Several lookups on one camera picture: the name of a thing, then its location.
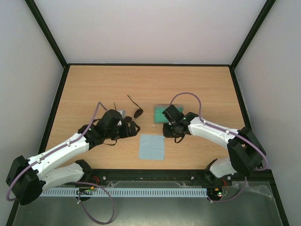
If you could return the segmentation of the dark round sunglasses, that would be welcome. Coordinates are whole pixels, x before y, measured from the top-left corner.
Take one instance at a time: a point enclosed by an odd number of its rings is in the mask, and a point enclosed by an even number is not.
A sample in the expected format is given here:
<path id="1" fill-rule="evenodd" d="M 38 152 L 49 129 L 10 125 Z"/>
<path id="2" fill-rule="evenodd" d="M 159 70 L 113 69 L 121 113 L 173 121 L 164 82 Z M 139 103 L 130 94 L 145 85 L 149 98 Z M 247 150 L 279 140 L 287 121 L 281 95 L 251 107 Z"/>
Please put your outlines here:
<path id="1" fill-rule="evenodd" d="M 132 121 L 135 121 L 136 119 L 141 117 L 142 114 L 144 113 L 144 110 L 129 95 L 127 95 L 127 97 L 135 105 L 136 108 L 135 108 L 135 110 L 132 111 L 132 115 L 129 115 L 128 113 L 126 113 L 124 123 L 130 123 Z M 118 110 L 121 110 L 121 109 L 117 109 L 116 104 L 114 103 L 114 110 L 116 110 L 118 112 Z"/>

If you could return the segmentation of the grey glasses case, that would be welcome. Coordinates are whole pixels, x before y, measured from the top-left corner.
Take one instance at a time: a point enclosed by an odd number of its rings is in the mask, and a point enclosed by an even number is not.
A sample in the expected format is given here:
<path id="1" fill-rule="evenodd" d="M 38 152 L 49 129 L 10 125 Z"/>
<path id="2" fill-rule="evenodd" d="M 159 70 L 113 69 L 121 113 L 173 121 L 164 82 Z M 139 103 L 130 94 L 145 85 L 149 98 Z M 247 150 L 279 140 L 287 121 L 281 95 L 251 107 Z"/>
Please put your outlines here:
<path id="1" fill-rule="evenodd" d="M 156 105 L 154 107 L 154 123 L 173 124 L 184 117 L 182 105 Z"/>

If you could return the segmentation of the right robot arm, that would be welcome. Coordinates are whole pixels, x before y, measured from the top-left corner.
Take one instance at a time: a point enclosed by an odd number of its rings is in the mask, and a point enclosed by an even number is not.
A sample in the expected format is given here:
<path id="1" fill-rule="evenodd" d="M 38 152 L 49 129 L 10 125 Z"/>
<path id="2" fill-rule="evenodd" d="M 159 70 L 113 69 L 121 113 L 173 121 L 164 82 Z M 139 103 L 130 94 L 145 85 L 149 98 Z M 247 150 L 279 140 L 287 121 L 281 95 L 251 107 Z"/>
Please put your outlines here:
<path id="1" fill-rule="evenodd" d="M 262 161 L 267 160 L 266 152 L 250 128 L 222 127 L 192 112 L 184 115 L 174 105 L 162 114 L 167 119 L 167 123 L 163 124 L 164 137 L 183 140 L 186 135 L 197 136 L 228 150 L 228 157 L 212 160 L 205 169 L 205 180 L 212 185 L 230 174 L 249 177 Z"/>

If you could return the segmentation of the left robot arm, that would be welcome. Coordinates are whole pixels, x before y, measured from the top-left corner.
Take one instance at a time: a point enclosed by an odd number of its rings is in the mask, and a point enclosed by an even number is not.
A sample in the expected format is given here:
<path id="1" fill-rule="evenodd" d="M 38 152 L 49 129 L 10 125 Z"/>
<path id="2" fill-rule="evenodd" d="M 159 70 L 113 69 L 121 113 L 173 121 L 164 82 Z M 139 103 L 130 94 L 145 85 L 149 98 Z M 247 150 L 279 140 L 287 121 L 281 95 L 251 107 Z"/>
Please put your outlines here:
<path id="1" fill-rule="evenodd" d="M 106 111 L 100 119 L 92 118 L 89 124 L 82 126 L 69 139 L 48 151 L 30 158 L 22 155 L 16 157 L 6 178 L 9 186 L 6 199 L 27 205 L 52 187 L 88 180 L 91 168 L 84 160 L 67 167 L 61 165 L 104 144 L 107 139 L 117 141 L 134 137 L 139 131 L 140 127 L 134 120 L 123 118 L 116 110 Z"/>

